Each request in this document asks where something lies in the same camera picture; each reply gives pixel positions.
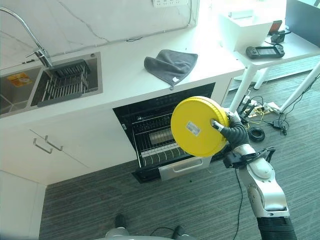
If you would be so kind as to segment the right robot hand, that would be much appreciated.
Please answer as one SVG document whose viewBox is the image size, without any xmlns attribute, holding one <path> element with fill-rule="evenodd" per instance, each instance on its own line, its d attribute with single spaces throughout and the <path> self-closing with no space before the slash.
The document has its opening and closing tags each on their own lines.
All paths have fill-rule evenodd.
<svg viewBox="0 0 320 240">
<path fill-rule="evenodd" d="M 248 145 L 249 136 L 240 118 L 230 111 L 226 111 L 225 113 L 229 122 L 229 127 L 222 125 L 216 120 L 211 120 L 211 126 L 227 139 L 232 150 L 243 145 Z"/>
</svg>

